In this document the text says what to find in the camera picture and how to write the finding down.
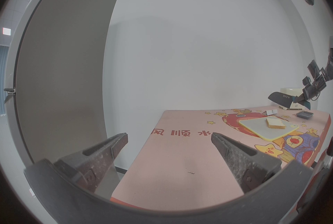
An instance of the ceiling light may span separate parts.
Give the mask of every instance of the ceiling light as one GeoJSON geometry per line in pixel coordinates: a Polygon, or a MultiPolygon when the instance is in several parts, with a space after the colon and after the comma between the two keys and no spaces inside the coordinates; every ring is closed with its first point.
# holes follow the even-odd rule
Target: ceiling light
{"type": "Polygon", "coordinates": [[[3,35],[10,35],[10,31],[11,31],[11,29],[8,29],[8,28],[2,28],[2,34],[3,34],[3,35]]]}

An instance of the tabletop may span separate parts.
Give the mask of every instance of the tabletop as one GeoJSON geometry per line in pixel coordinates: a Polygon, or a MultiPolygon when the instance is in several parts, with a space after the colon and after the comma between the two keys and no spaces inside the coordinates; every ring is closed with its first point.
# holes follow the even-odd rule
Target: tabletop
{"type": "Polygon", "coordinates": [[[309,120],[299,110],[276,106],[223,110],[167,110],[133,161],[111,201],[159,211],[183,211],[218,205],[243,195],[227,164],[211,142],[222,133],[282,160],[283,168],[296,159],[311,166],[327,135],[328,113],[311,110],[309,120]],[[265,141],[239,120],[276,117],[299,128],[282,138],[265,141]]]}

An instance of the bread slice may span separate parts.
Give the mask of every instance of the bread slice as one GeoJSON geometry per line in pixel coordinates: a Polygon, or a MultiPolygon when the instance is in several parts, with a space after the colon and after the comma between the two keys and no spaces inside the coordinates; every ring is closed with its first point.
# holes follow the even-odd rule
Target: bread slice
{"type": "Polygon", "coordinates": [[[285,129],[286,126],[278,118],[266,118],[266,122],[269,128],[272,129],[285,129]]]}

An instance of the cable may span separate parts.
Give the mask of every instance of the cable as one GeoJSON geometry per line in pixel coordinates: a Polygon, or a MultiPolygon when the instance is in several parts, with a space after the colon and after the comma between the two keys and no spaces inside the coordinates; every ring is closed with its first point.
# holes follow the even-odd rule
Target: cable
{"type": "Polygon", "coordinates": [[[311,99],[311,101],[316,101],[318,98],[319,98],[319,96],[320,96],[320,93],[319,93],[319,95],[317,96],[317,98],[316,99],[311,99]]]}

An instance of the white wall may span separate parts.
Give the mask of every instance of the white wall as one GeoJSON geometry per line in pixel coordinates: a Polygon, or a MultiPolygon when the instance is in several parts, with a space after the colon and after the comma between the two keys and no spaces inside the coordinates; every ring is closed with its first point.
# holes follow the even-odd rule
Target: white wall
{"type": "Polygon", "coordinates": [[[164,110],[269,105],[303,74],[278,0],[117,0],[104,114],[108,136],[127,132],[129,143],[115,165],[129,168],[164,110]]]}
{"type": "MultiPolygon", "coordinates": [[[[303,60],[303,72],[304,72],[304,75],[302,77],[303,79],[305,76],[309,76],[309,70],[307,66],[312,60],[316,59],[310,35],[294,3],[291,0],[279,0],[279,2],[282,5],[285,12],[287,13],[289,21],[296,35],[298,45],[300,46],[301,49],[301,56],[303,60]]],[[[311,101],[311,109],[317,109],[317,108],[318,108],[318,100],[311,101]]]]}
{"type": "MultiPolygon", "coordinates": [[[[333,35],[333,20],[329,9],[323,0],[314,0],[314,5],[308,5],[305,0],[291,0],[294,6],[287,6],[287,11],[296,9],[302,18],[304,25],[308,31],[311,44],[313,46],[315,60],[318,66],[326,67],[328,52],[329,52],[329,38],[333,35]]],[[[301,45],[302,50],[306,49],[306,43],[301,45]]],[[[333,82],[328,82],[327,87],[321,93],[318,99],[318,110],[328,112],[333,115],[333,82]]],[[[321,152],[325,150],[332,137],[332,125],[328,131],[327,137],[321,148],[321,152]]]]}

